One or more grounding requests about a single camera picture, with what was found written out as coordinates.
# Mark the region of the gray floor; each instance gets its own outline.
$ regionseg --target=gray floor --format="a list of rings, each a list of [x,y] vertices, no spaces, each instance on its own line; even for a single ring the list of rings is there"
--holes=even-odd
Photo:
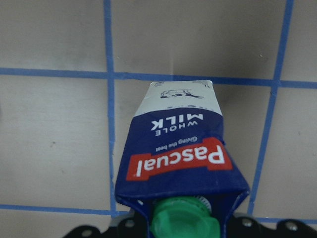
[[[214,82],[253,188],[238,210],[317,229],[316,42],[313,0],[2,0],[1,237],[105,230],[150,82],[191,76]]]

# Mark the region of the green cap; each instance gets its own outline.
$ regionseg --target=green cap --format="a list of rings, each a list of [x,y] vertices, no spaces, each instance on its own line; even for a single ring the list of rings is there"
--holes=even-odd
[[[172,197],[155,205],[151,232],[155,238],[220,238],[220,225],[198,198]]]

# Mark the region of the screw hole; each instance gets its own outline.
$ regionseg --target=screw hole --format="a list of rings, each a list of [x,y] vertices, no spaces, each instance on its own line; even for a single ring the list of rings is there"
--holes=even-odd
[[[248,218],[243,218],[242,219],[242,225],[245,227],[251,227],[252,226],[252,221]]]
[[[298,230],[298,226],[294,223],[294,222],[286,222],[285,226],[287,229],[289,229],[290,231],[297,231]]]
[[[127,221],[125,222],[125,227],[126,227],[126,228],[132,228],[132,227],[134,227],[134,225],[135,225],[135,223],[134,223],[133,220],[127,220]]]
[[[92,232],[91,230],[84,230],[84,231],[81,233],[81,236],[87,238],[87,237],[90,237],[90,236],[92,235],[92,233],[93,233],[93,232]]]

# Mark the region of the blue tape line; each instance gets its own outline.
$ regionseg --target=blue tape line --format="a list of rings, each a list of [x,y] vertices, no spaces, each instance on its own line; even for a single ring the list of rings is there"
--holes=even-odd
[[[116,210],[114,183],[113,183],[113,149],[115,141],[114,123],[114,66],[111,33],[111,0],[104,0],[106,59],[108,72],[108,132],[109,132],[109,183],[110,183],[110,209]]]
[[[38,207],[38,206],[22,206],[0,204],[2,210],[18,210],[18,211],[35,211],[35,212],[57,212],[57,213],[77,213],[90,215],[109,215],[117,216],[126,214],[126,212],[97,210],[97,209],[80,209],[80,208],[64,208],[64,207]]]
[[[257,217],[256,219],[259,222],[266,222],[266,223],[278,223],[279,221],[285,220],[285,218],[270,218],[270,217]],[[317,224],[317,220],[315,219],[298,219],[298,220],[304,222],[307,225]]]
[[[228,78],[212,76],[189,76],[189,75],[170,75],[170,74],[149,74],[149,73],[114,73],[116,79],[139,79],[144,81],[188,81],[188,80],[211,80],[217,84],[235,84],[235,85],[255,85],[268,86],[273,83],[271,79],[255,78]]]
[[[317,82],[281,81],[281,87],[317,89]]]
[[[272,125],[276,96],[277,96],[277,92],[278,92],[278,87],[281,86],[280,77],[281,77],[281,72],[282,72],[282,68],[283,68],[283,62],[284,62],[284,56],[285,56],[285,50],[286,50],[289,26],[290,26],[290,22],[291,22],[293,5],[294,5],[293,0],[287,0],[286,6],[285,6],[282,31],[281,31],[281,38],[280,38],[280,42],[279,42],[278,54],[277,54],[277,59],[276,59],[276,64],[275,64],[273,85],[271,88],[271,96],[270,96],[269,103],[268,103],[268,109],[267,109],[266,118],[265,118],[264,131],[263,131],[262,140],[261,140],[259,157],[258,157],[255,176],[253,179],[253,185],[252,185],[251,194],[250,194],[248,214],[253,214],[255,200],[257,198],[257,193],[258,193],[259,183],[260,183],[260,179],[261,179],[262,168],[263,168],[263,164],[264,164],[264,158],[265,158],[265,153],[266,153],[266,148],[267,148],[269,132],[270,132],[271,125]]]
[[[2,75],[45,76],[45,77],[69,77],[69,78],[108,78],[106,72],[72,71],[52,69],[25,69],[25,68],[0,68]]]

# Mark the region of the blue milk carton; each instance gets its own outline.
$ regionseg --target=blue milk carton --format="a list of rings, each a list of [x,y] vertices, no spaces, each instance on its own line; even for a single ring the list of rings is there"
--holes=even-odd
[[[212,82],[151,83],[132,119],[115,186],[116,200],[146,218],[148,237],[196,237],[189,232],[196,230],[213,237],[201,226],[201,212],[211,213],[213,229],[225,237],[226,222],[248,194],[224,147]]]

